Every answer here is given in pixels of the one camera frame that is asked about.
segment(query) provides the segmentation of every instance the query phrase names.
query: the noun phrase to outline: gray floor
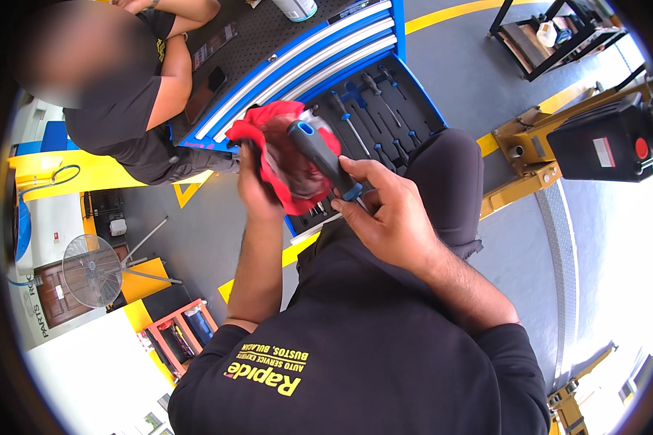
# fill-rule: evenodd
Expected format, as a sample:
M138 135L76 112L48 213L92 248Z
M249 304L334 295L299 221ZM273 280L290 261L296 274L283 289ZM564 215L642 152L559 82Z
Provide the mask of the gray floor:
M408 1L407 20L461 3ZM508 19L540 13L546 7L513 6ZM638 50L631 40L624 39L619 49L610 48L526 82L520 79L518 66L499 43L485 38L496 11L466 14L407 37L409 67L448 124L474 137L487 134L583 77L599 79L609 87L640 65ZM512 176L500 152L487 156L485 165L486 191ZM169 215L170 221L146 242L138 256L162 256L168 271L184 281L192 297L209 300L216 320L226 316L217 287L234 276L244 230L244 208L235 184L235 175L212 177L182 210L169 186L128 188L122 193L129 244L137 243ZM564 186L579 257L579 342L573 358L579 364L610 340L631 336L628 331L619 336L613 333L625 311L632 313L637 322L653 304L652 256L644 255L653 252L653 238L634 233L638 227L635 222L653 224L653 217L648 218L653 216L653 181L640 185L566 182ZM640 212L626 213L634 208ZM537 200L534 196L524 198L484 219L479 235L485 249L472 257L471 264L517 307L550 386L557 359L557 295ZM284 240L287 247L287 229ZM637 274L647 279L637 282ZM283 276L285 308L297 283L294 265L284 268ZM627 347L636 346L636 341Z

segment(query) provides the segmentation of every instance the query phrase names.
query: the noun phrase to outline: screwdriver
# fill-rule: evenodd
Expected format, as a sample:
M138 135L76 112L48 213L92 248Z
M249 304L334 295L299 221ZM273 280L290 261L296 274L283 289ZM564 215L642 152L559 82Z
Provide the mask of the screwdriver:
M415 132L414 130L412 130L411 127L409 127L409 123L407 123L407 120L404 119L403 116L402 116L402 120L404 121L404 124L405 124L405 125L407 126L407 128L409 129L409 137L410 137L411 140L414 142L414 147L419 146L419 145L420 145L420 139L419 139L418 136L416 135L416 132Z
M397 169L394 167L394 163L392 163L392 161L389 159L389 157L387 157L387 154L382 149L382 144L374 144L374 150L377 151L379 161L381 161L387 169L397 173Z
M394 134L392 133L392 130L390 130L387 123L384 122L384 118L382 117L382 114L378 113L377 115L382 120L382 123L384 124L384 126L387 127L387 131L389 132L389 135L392 136L392 139L394 139L392 141L392 144L394 145L394 148L397 149L397 153L399 153L399 157L401 158L402 163L404 165L408 165L409 164L409 155L407 154L406 151L404 151L404 148L402 148L402 143L399 141L399 139L394 137Z
M384 75L384 77L387 79L387 82L389 82L389 84L391 84L393 88L397 88L399 90L399 93L402 94L402 97L404 97L404 93L402 92L401 89L399 89L399 83L397 83L394 80L394 77L392 77L392 74L389 74L389 70L387 68L385 68L384 65L380 65L380 66L378 66L378 68L379 68L379 71L382 73L382 75Z
M397 127L401 127L402 124L399 122L399 118L394 114L394 111L392 108L387 104L386 101L384 101L384 98L382 96L382 89L377 87L377 83L374 82L373 78L370 76L370 74L363 73L361 74L361 78L366 82L366 84L370 87L370 89L373 91L375 97L380 97L382 98L382 102L384 105L387 107L387 110L389 110L389 113L392 114L392 117L394 118L394 121L397 123Z
M358 139L358 143L361 144L363 151L366 152L367 158L372 159L373 157L370 156L370 151L367 150L366 144L363 143L363 139L361 139L361 135L359 135L358 132L356 131L356 127L353 127L353 123L350 120L351 114L348 113L348 110L346 110L346 108L343 106L343 101L341 101L341 97L338 96L338 93L336 91L331 91L331 95L333 95L333 99L336 100L338 108L341 109L341 121L346 121L348 126L351 127L353 134L355 134L356 139Z
M292 139L297 150L314 163L317 170L338 189L341 199L354 200L370 213L361 198L363 186L343 170L338 157L327 147L321 134L305 121L296 120L287 128L287 135Z
M326 215L328 214L328 213L327 213L327 209L325 209L325 208L324 208L324 204L322 204L322 201L320 201L319 203L317 203L317 208L318 208L319 211L322 213L322 216L326 216Z

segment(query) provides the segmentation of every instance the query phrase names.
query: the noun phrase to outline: blue tool cabinet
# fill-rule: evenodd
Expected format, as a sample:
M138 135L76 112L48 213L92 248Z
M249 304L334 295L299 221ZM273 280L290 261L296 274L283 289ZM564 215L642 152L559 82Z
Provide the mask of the blue tool cabinet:
M402 0L317 0L317 4L317 14L302 23L290 22L269 1L263 1L254 10L246 10L246 5L242 5L242 9L232 6L237 8L234 13L240 15L236 18L238 35L194 73L194 85L198 85L204 74L208 75L219 65L227 74L226 86L217 92L195 125L189 126L183 115L172 119L174 144L236 152L237 148L230 144L225 132L253 105L276 100L308 103L332 88L338 88L339 93L348 98L344 81L365 70L375 75L377 66L383 63L398 82L408 83L408 95L417 94L415 101L409 98L409 104L415 102L422 113L427 114L425 136L428 130L445 126L443 117L404 63ZM189 50L195 51L192 38ZM376 81L383 95L392 92L389 82L383 81L381 76L376 77ZM355 152L351 154L361 158ZM316 216L317 219L288 216L286 222L296 236L294 242L319 231L324 221L335 219L336 213L332 211L328 216ZM305 221L304 225L296 225L296 222Z

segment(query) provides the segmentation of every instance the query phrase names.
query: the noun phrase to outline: yellow logo print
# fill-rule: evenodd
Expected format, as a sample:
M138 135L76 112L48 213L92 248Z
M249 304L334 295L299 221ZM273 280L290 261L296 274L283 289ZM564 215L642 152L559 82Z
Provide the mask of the yellow logo print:
M157 57L159 57L160 62L164 62L164 48L165 48L165 43L161 39L157 39Z
M223 375L228 378L236 379L238 377L245 377L259 384L264 384L269 387L277 388L279 394L284 396L291 396L297 388L297 385L302 379L295 378L292 381L287 374L274 372L274 368L260 369L252 367L249 364L239 364L234 362L230 364L227 371Z

